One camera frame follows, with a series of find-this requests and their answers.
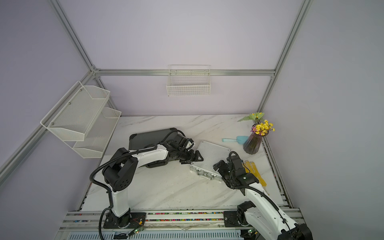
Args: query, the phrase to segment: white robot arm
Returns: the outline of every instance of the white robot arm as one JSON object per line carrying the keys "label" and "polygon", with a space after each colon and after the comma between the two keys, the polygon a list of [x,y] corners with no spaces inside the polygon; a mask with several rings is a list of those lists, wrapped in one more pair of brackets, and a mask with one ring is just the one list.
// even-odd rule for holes
{"label": "white robot arm", "polygon": [[[178,134],[173,140],[162,141],[146,149],[127,151],[125,148],[120,148],[109,162],[91,174],[90,180],[108,191],[110,207],[104,209],[103,214],[109,210],[107,218],[114,222],[114,228],[131,227],[132,217],[127,187],[132,182],[135,170],[141,166],[162,166],[172,160],[179,160],[181,164],[203,161],[198,151],[191,150],[192,146],[193,140]],[[249,199],[248,202],[238,205],[237,217],[232,222],[238,226],[254,227],[266,240],[312,240],[308,227],[305,224],[298,225],[288,217],[268,197],[258,179],[252,173],[246,173],[242,160],[236,152],[230,153],[227,162],[221,160],[213,167],[221,174],[229,188],[239,189]],[[94,179],[95,174],[101,169],[108,186]]]}
{"label": "white robot arm", "polygon": [[281,210],[263,189],[259,180],[246,173],[242,160],[236,152],[231,152],[225,163],[214,165],[229,188],[239,189],[249,199],[237,207],[235,224],[254,227],[265,240],[312,240],[311,231],[305,224],[297,224]]}

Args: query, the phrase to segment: wall-mounted basket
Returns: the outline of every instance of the wall-mounted basket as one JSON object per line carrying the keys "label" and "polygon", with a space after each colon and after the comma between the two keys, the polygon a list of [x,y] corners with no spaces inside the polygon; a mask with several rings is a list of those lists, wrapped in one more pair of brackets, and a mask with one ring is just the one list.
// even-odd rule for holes
{"label": "wall-mounted basket", "polygon": [[169,65],[168,96],[210,95],[209,69],[209,65]]}
{"label": "wall-mounted basket", "polygon": [[108,90],[77,82],[69,92],[74,93],[60,105],[58,113],[52,117],[55,106],[40,123],[81,157],[101,158],[121,112],[105,108]]}

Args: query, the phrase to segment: purple glass vase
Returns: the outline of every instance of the purple glass vase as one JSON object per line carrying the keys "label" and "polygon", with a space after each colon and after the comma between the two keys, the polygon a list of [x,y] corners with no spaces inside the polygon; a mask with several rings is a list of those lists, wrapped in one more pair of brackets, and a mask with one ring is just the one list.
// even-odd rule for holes
{"label": "purple glass vase", "polygon": [[259,151],[260,144],[262,143],[264,136],[260,136],[252,132],[249,138],[243,144],[244,151],[248,154],[257,153]]}

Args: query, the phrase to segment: lavender wall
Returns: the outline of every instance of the lavender wall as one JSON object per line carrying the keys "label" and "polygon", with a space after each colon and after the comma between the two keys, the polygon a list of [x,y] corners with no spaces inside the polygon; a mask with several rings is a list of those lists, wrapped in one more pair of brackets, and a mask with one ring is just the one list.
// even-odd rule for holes
{"label": "lavender wall", "polygon": [[209,96],[169,97],[167,76],[103,76],[123,115],[248,114],[255,111],[268,76],[212,76]]}
{"label": "lavender wall", "polygon": [[61,0],[98,68],[274,69],[302,0]]}
{"label": "lavender wall", "polygon": [[314,1],[265,106],[314,239],[383,239],[383,13],[380,0]]}
{"label": "lavender wall", "polygon": [[[0,2],[0,165],[87,68],[46,0]],[[47,133],[0,191],[1,239],[52,240],[97,159]]]}

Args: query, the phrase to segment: black cable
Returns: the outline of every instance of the black cable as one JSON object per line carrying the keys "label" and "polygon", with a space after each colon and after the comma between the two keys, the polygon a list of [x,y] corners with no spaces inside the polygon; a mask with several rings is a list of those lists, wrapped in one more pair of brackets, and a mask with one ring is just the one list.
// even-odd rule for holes
{"label": "black cable", "polygon": [[145,148],[145,149],[141,149],[141,150],[136,150],[134,152],[129,152],[129,153],[126,153],[126,154],[123,154],[119,157],[116,157],[116,158],[113,158],[111,160],[109,160],[108,162],[100,165],[98,168],[96,168],[92,173],[91,175],[89,176],[89,179],[91,180],[92,183],[96,184],[96,185],[99,185],[103,188],[105,188],[108,192],[108,199],[109,199],[109,207],[107,207],[106,209],[103,210],[103,212],[101,213],[101,216],[100,216],[100,220],[99,220],[99,236],[100,236],[100,239],[101,240],[104,240],[103,238],[103,235],[101,233],[101,221],[103,220],[103,215],[105,213],[106,210],[111,210],[112,207],[113,207],[113,200],[112,200],[112,191],[111,191],[111,188],[109,188],[107,185],[105,185],[104,183],[101,183],[101,182],[98,182],[94,179],[96,173],[98,173],[101,169],[103,169],[105,166],[113,163],[113,162],[116,162],[117,160],[119,159],[122,159],[124,157],[127,157],[127,156],[131,156],[133,154],[138,154],[138,153],[142,153],[142,152],[149,152],[149,151],[152,151],[152,150],[156,150],[157,148],[157,145],[153,144],[153,147],[152,148]]}
{"label": "black cable", "polygon": [[237,154],[237,152],[235,152],[235,151],[231,151],[230,153],[229,153],[229,157],[231,157],[232,156],[232,154],[235,154],[236,156],[238,156],[239,157],[239,155]]}
{"label": "black cable", "polygon": [[109,188],[107,185],[105,185],[104,183],[101,183],[101,182],[98,182],[94,179],[96,173],[98,173],[101,169],[103,169],[105,166],[119,160],[119,159],[122,159],[124,157],[127,157],[127,156],[131,156],[133,154],[138,154],[138,153],[141,153],[141,152],[148,152],[148,151],[152,151],[152,150],[156,150],[157,148],[157,145],[154,145],[152,148],[146,148],[146,149],[141,149],[141,150],[136,150],[134,152],[129,152],[129,153],[126,153],[126,154],[123,154],[121,156],[118,156],[116,158],[113,158],[111,160],[109,160],[108,162],[100,165],[98,168],[96,168],[92,173],[91,175],[89,176],[89,180],[96,184],[96,185],[99,185],[100,187],[103,187],[107,190],[107,193],[108,193],[108,198],[109,198],[109,207],[112,208],[113,207],[113,201],[112,201],[112,191],[111,191],[111,188]]}
{"label": "black cable", "polygon": [[98,230],[99,230],[99,236],[100,236],[100,239],[101,240],[104,240],[103,238],[103,235],[101,233],[101,221],[103,220],[103,216],[104,216],[104,213],[106,210],[111,210],[112,208],[111,207],[107,207],[106,209],[104,209],[102,212],[101,212],[101,215],[100,215],[100,220],[99,220],[99,227],[98,227]]}
{"label": "black cable", "polygon": [[246,169],[248,169],[247,166],[244,164],[243,160],[241,160],[241,162],[243,163],[243,166],[244,166]]}
{"label": "black cable", "polygon": [[280,217],[283,219],[283,222],[287,225],[288,230],[289,230],[289,234],[291,235],[291,239],[292,239],[291,229],[289,228],[287,221],[283,218],[283,216],[280,214],[279,211],[277,211],[277,213],[278,213],[278,214],[280,215]]}
{"label": "black cable", "polygon": [[165,137],[162,141],[160,141],[160,142],[164,142],[164,141],[167,139],[167,137],[169,137],[169,135],[171,135],[171,134],[174,133],[174,132],[179,132],[179,133],[181,133],[181,134],[185,137],[185,134],[184,134],[182,131],[175,129],[175,130],[170,131],[170,132],[166,135],[166,137]]}
{"label": "black cable", "polygon": [[[235,154],[235,155],[239,156],[239,155],[237,154],[237,152],[234,152],[234,151],[231,151],[231,152],[229,153],[229,157],[228,157],[228,159],[230,160],[231,165],[232,165],[232,158],[231,158],[232,154]],[[261,195],[261,197],[264,197],[264,198],[265,198],[265,199],[266,199],[266,200],[273,206],[273,208],[277,211],[277,213],[280,215],[280,217],[283,219],[283,222],[287,225],[288,230],[289,230],[289,233],[290,233],[291,238],[292,238],[291,229],[289,228],[288,223],[287,223],[286,220],[283,218],[283,216],[280,214],[280,212],[279,212],[279,207],[272,201],[272,199],[270,199],[264,192],[262,192],[262,191],[260,191],[260,190],[258,190],[258,189],[256,189],[256,188],[254,188],[254,187],[249,187],[249,186],[244,186],[244,185],[233,186],[233,184],[231,183],[231,179],[232,179],[232,171],[233,171],[233,169],[229,172],[229,183],[230,183],[230,185],[233,187],[233,189],[247,188],[247,189],[250,189],[250,190],[252,190],[252,191],[257,192],[258,194]]]}
{"label": "black cable", "polygon": [[235,189],[242,189],[242,188],[247,188],[247,189],[250,189],[252,191],[255,191],[257,192],[258,194],[261,195],[261,197],[264,197],[272,206],[273,208],[276,210],[276,211],[279,211],[279,207],[272,201],[272,199],[270,199],[264,192],[254,188],[254,187],[249,187],[249,186],[243,186],[243,185],[239,185],[239,186],[234,186]]}

